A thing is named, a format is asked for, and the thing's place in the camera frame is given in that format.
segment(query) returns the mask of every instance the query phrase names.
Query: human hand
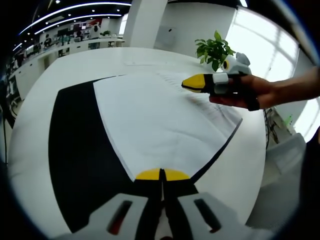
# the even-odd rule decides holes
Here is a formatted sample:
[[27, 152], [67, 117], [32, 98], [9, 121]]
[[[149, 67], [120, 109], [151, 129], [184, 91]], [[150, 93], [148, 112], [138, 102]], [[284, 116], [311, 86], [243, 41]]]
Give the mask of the human hand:
[[[254, 90], [261, 109], [271, 108], [277, 104], [276, 91], [272, 82], [257, 76], [247, 75], [241, 77], [241, 83]], [[210, 96], [209, 100], [215, 104], [248, 108], [243, 98]]]

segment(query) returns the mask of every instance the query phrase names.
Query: table surface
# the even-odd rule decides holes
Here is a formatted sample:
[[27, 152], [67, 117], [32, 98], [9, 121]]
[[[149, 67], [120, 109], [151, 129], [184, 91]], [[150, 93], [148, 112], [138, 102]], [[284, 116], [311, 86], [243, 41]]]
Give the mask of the table surface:
[[[146, 62], [153, 65], [139, 65]], [[9, 178], [22, 208], [49, 238], [70, 233], [57, 204], [49, 171], [49, 129], [58, 91], [109, 76], [162, 70], [209, 73], [198, 59], [190, 56], [148, 48], [115, 47], [61, 57], [34, 84], [12, 131]], [[240, 127], [195, 186], [199, 192], [209, 192], [234, 209], [238, 220], [245, 224], [263, 177], [266, 133], [262, 111], [237, 110], [243, 118]]]

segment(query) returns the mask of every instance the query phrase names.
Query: white paper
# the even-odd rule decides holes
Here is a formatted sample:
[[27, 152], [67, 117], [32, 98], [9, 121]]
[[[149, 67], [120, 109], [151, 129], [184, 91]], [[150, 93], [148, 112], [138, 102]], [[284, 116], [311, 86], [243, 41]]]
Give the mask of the white paper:
[[128, 176], [168, 168], [192, 177], [240, 122], [230, 107], [182, 89], [184, 73], [137, 73], [94, 83], [104, 128]]

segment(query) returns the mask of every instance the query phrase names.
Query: potted plant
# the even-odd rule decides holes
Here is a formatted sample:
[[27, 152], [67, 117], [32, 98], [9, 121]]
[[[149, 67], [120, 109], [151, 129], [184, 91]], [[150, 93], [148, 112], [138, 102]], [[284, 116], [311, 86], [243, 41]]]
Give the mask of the potted plant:
[[216, 72], [228, 55], [236, 53], [233, 51], [226, 40], [223, 40], [220, 34], [214, 32], [215, 40], [197, 39], [195, 42], [198, 46], [196, 50], [197, 58], [201, 58], [200, 64], [206, 62], [211, 64], [212, 69]]
[[100, 33], [101, 36], [106, 36], [106, 35], [109, 36], [110, 34], [111, 34], [111, 32], [109, 30], [104, 31], [103, 33]]

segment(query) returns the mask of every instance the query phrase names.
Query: forearm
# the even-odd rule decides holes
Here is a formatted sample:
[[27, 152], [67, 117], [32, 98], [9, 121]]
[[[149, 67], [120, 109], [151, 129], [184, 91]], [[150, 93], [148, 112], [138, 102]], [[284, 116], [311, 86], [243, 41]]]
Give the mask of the forearm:
[[276, 105], [314, 99], [320, 96], [320, 69], [313, 67], [300, 77], [274, 83]]

